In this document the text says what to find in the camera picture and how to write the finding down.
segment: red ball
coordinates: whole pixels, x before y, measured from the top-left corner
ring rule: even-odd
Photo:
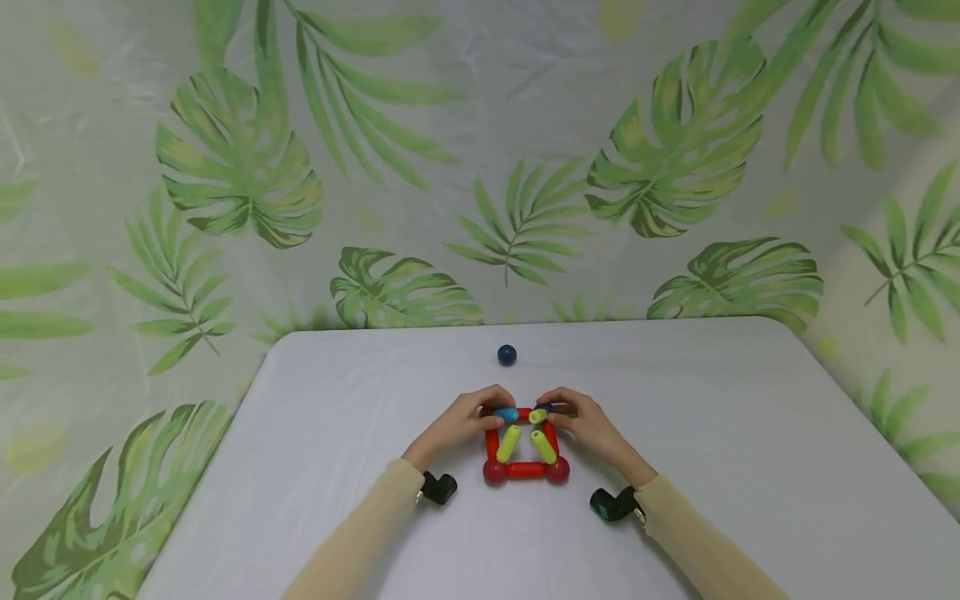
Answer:
[[[546,479],[550,483],[563,483],[570,476],[570,463],[563,456],[557,457],[557,462],[546,467]]]
[[[506,465],[498,463],[493,458],[487,459],[487,462],[483,464],[483,478],[491,486],[502,485],[503,482],[507,481]]]

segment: leaf-patterned backdrop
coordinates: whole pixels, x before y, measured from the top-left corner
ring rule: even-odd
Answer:
[[[955,0],[11,0],[0,598],[130,598],[289,331],[759,315],[960,516]]]

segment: beige sleeve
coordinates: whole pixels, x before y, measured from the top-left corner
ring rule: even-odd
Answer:
[[[392,461],[367,496],[326,539],[283,600],[351,600],[369,579],[399,526],[413,513],[423,475]]]
[[[635,497],[647,515],[647,534],[670,555],[704,600],[788,598],[663,475],[642,486]]]

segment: wrist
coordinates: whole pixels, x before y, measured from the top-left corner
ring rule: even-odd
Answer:
[[[651,467],[640,453],[627,444],[627,448],[617,455],[613,465],[635,490],[657,478],[657,470]]]
[[[433,462],[434,450],[430,448],[420,438],[414,440],[410,444],[406,451],[403,452],[403,455],[400,456],[403,460],[413,465],[413,467],[419,472],[423,473],[428,468],[430,468],[430,463]]]

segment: red square frame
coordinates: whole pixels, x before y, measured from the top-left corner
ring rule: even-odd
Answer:
[[[516,421],[510,424],[523,424],[530,422],[530,413],[537,408],[517,408],[519,416]],[[481,415],[487,416],[493,414],[493,410],[484,408]],[[560,454],[560,445],[557,443],[557,430],[553,423],[544,421],[540,426],[543,436],[557,453],[557,462],[553,465],[538,463],[535,461],[518,461],[515,463],[503,464],[496,460],[496,451],[500,449],[499,429],[488,429],[484,433],[484,440],[487,449],[487,462],[483,466],[484,479],[492,486],[498,486],[508,479],[547,479],[551,483],[563,483],[570,474],[570,464],[566,458]]]

